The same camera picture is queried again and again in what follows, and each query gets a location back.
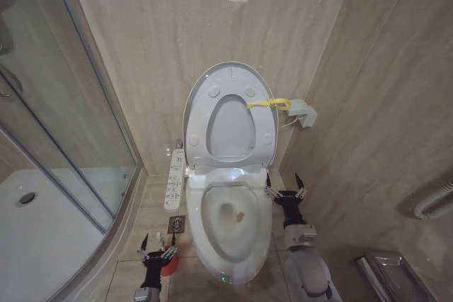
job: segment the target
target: red object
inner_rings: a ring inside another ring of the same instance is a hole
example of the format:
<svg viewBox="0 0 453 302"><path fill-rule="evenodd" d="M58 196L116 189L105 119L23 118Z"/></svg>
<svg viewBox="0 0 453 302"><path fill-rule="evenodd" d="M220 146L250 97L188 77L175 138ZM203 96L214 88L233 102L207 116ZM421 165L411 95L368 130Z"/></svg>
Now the red object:
<svg viewBox="0 0 453 302"><path fill-rule="evenodd" d="M161 276L170 276L171 274L173 274L176 270L176 268L178 268L178 263L179 263L179 256L178 254L176 254L170 261L170 263L168 263L165 267L162 267L162 270L161 270Z"/></svg>

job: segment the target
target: toilet bowl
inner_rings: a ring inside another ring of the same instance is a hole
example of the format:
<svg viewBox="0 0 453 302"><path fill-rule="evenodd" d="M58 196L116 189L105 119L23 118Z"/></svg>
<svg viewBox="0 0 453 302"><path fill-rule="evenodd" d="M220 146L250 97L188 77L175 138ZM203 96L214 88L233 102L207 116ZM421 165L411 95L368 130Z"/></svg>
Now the toilet bowl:
<svg viewBox="0 0 453 302"><path fill-rule="evenodd" d="M246 103L271 98L258 72L226 62L200 77L185 105L185 196L193 244L203 265L224 283L252 280L268 254L272 202L264 189L277 113Z"/></svg>

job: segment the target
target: bidet control panel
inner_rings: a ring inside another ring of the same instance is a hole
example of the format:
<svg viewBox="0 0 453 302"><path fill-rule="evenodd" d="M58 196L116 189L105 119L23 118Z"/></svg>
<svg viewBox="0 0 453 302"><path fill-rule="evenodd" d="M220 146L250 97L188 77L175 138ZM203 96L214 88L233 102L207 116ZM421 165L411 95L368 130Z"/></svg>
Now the bidet control panel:
<svg viewBox="0 0 453 302"><path fill-rule="evenodd" d="M168 173L167 190L165 192L164 209L179 209L184 184L185 155L184 149L175 149L171 155L170 172Z"/></svg>

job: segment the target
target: tile floor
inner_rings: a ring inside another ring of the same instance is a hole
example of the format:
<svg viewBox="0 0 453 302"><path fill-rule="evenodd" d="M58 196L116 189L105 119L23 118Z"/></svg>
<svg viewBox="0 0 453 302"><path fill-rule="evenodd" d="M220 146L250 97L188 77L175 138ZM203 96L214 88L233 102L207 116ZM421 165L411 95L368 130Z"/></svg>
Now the tile floor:
<svg viewBox="0 0 453 302"><path fill-rule="evenodd" d="M274 188L284 189L280 174L270 171ZM149 233L147 250L157 248L156 240L151 237L157 231L166 233L168 218L185 213L185 202L181 202L178 212L164 211L164 195L166 176L150 176L148 178L142 204L134 223L131 235L125 248L117 259L109 275L103 280L93 294L95 302L130 302L134 290L143 283L145 268L136 255L136 251ZM185 233L177 235L180 262L178 269L171 277L162 279L161 302L184 301L284 301L290 302L282 264L286 259L285 242L283 239L283 213L281 208L273 206L273 239L270 252L264 267L258 276L243 286L229 286L214 280L204 268L192 247L192 238L188 222Z"/></svg>

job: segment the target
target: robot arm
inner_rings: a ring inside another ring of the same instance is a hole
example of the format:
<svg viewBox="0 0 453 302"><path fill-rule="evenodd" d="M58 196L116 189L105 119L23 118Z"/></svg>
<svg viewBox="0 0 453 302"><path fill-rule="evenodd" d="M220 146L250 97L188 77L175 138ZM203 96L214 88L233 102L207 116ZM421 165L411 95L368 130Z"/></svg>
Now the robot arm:
<svg viewBox="0 0 453 302"><path fill-rule="evenodd" d="M176 255L177 247L174 245L174 235L172 246L166 251L155 251L145 253L148 242L148 235L144 238L140 250L137 254L142 258L142 263L147 269L143 284L135 291L134 302L159 302L161 293L161 269L170 263Z"/></svg>
<svg viewBox="0 0 453 302"><path fill-rule="evenodd" d="M274 202L282 206L285 214L285 243L290 251L285 272L289 289L293 296L297 296L297 301L341 302L326 263L314 252L312 241L317 236L316 229L307 224L300 213L299 205L304 199L306 189L297 174L296 182L298 192L275 192L270 189L268 177L267 188Z"/></svg>

